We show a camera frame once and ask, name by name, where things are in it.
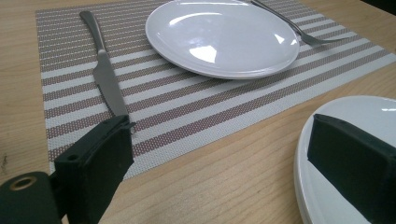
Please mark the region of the striped gray placemat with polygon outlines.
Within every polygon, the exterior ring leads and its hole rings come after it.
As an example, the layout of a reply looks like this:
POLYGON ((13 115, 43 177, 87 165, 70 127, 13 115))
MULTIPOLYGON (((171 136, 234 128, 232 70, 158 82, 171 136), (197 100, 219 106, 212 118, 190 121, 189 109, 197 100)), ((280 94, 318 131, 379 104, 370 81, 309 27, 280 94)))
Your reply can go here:
MULTIPOLYGON (((165 0, 99 4, 99 20, 131 119, 130 175, 276 115, 326 91, 396 63, 396 54, 326 18, 298 0, 263 0, 311 35, 330 38, 325 49, 302 46, 286 71, 256 80, 196 75, 167 62, 147 41, 144 24, 165 0)), ((110 117, 92 69, 96 50, 78 7, 36 13, 49 156, 56 158, 110 117)))

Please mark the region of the metal fork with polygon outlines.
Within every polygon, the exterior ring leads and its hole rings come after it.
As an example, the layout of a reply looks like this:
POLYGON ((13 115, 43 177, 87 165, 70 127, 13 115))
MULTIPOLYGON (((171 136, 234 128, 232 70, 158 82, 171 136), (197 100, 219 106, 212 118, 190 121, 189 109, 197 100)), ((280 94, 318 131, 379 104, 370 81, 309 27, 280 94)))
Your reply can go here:
POLYGON ((318 39, 312 35, 305 33, 299 26, 297 26, 293 21, 278 13, 277 11, 269 8, 264 3, 259 0, 250 0, 250 4, 255 7, 259 7, 265 10, 264 18, 268 19, 266 26, 271 30, 279 30, 281 33, 290 34, 293 38, 297 35, 300 39, 307 45, 315 48, 322 45, 328 45, 336 42, 348 41, 348 37, 339 39, 318 39))

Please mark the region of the stack of white plates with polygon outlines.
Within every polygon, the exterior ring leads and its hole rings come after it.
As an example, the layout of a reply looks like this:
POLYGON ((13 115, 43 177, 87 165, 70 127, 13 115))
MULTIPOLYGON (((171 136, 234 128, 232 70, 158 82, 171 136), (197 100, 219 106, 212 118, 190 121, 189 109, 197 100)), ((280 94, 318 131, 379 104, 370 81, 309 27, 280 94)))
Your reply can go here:
MULTIPOLYGON (((396 147, 396 100, 376 96, 348 96, 319 107, 316 112, 345 120, 396 147)), ((300 134, 294 157, 294 187, 304 224, 371 224, 307 159, 313 119, 300 134)))

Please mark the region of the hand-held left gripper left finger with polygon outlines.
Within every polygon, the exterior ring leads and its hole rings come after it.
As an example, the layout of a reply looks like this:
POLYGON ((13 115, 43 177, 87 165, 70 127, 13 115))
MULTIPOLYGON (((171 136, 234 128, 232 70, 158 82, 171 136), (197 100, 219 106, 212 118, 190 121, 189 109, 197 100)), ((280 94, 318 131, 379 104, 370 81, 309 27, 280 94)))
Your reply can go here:
POLYGON ((97 224, 134 163, 127 115, 107 119, 58 156, 55 173, 67 192, 70 224, 97 224))

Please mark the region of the single white plate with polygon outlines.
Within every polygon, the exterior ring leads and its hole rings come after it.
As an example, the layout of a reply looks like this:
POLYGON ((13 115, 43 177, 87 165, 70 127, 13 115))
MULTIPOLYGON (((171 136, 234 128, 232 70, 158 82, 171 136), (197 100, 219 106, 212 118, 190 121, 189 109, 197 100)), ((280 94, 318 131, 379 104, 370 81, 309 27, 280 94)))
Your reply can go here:
POLYGON ((216 78, 267 77, 300 52, 297 35, 279 17, 239 0, 173 0, 146 21, 150 45, 167 61, 216 78))

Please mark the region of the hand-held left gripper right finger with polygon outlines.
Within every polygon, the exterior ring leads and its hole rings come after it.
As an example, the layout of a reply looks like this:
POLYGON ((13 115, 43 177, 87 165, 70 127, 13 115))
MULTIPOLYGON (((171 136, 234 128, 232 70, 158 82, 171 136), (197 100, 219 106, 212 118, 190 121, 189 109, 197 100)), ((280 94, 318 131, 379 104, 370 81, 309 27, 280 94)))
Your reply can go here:
POLYGON ((368 221, 396 224, 396 148, 357 126, 316 114, 308 160, 368 221))

